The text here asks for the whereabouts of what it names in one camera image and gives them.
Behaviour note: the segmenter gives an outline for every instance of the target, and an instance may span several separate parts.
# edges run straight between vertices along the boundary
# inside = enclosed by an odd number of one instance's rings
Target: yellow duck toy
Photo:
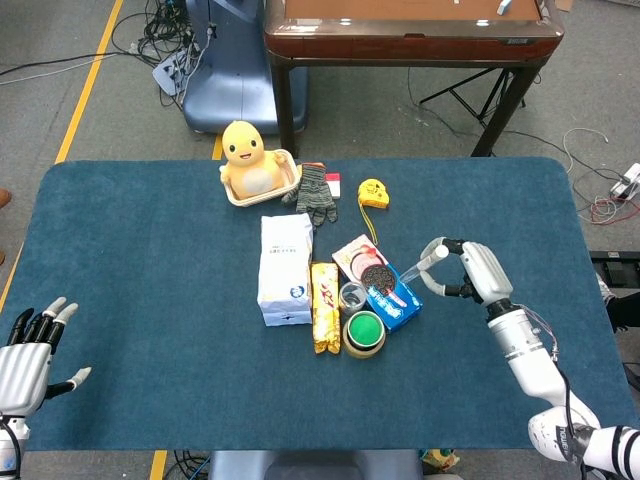
[[[222,148],[227,164],[220,171],[220,181],[231,185],[240,200],[284,186],[280,165],[286,157],[265,151],[262,137],[250,123],[232,122],[222,134]]]

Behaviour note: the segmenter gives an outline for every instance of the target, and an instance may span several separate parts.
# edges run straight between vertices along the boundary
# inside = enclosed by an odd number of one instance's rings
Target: work glove
[[[285,205],[297,200],[296,212],[308,213],[314,230],[324,223],[325,218],[330,222],[338,219],[338,209],[331,197],[325,171],[321,163],[303,163],[300,183],[282,198]]]

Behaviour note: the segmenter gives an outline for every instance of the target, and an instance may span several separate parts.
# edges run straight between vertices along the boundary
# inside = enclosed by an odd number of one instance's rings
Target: blue table mat
[[[358,185],[376,177],[388,211],[368,209],[399,271],[432,238],[490,246],[513,300],[555,329],[560,365],[603,425],[637,424],[567,176],[544,158],[360,159],[342,175],[339,218],[314,260],[366,233]],[[73,162],[42,181],[0,319],[59,295],[80,304],[51,381],[93,373],[28,423],[29,449],[530,447],[526,397],[484,309],[419,281],[419,317],[372,359],[315,355],[309,326],[264,326],[256,303],[261,215],[232,206],[213,161]],[[438,265],[457,282],[455,258]]]

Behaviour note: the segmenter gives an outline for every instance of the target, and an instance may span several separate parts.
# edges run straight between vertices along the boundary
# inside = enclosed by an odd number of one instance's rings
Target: tan basket
[[[282,197],[285,193],[290,192],[298,186],[298,183],[300,183],[300,172],[298,172],[298,169],[296,168],[296,162],[293,161],[293,157],[287,150],[277,149],[276,152],[282,153],[287,157],[287,161],[280,165],[280,170],[284,177],[284,186],[271,190],[267,193],[261,193],[260,195],[240,200],[236,197],[231,186],[229,184],[225,184],[224,189],[227,192],[227,198],[233,205],[236,207],[248,207],[249,205],[255,205],[256,203],[265,202],[272,198]]]

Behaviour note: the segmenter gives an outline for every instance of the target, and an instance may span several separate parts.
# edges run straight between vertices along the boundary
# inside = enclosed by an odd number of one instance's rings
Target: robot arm
[[[48,385],[51,362],[65,326],[78,309],[58,298],[44,312],[24,311],[7,345],[0,348],[0,479],[19,479],[30,430],[25,420],[44,400],[75,390],[91,373],[82,368],[69,380]]]
[[[462,260],[466,275],[462,286],[441,285],[428,273],[449,252]],[[416,264],[420,277],[437,295],[472,297],[486,307],[488,326],[515,375],[529,396],[548,401],[552,408],[529,420],[529,438],[547,458],[573,462],[615,472],[629,480],[640,479],[640,432],[629,427],[600,428],[594,413],[571,392],[569,382],[558,369],[557,345],[551,328],[534,312],[511,303],[513,287],[493,252],[484,245],[451,240],[433,240]],[[534,320],[552,335],[551,355],[531,324]]]

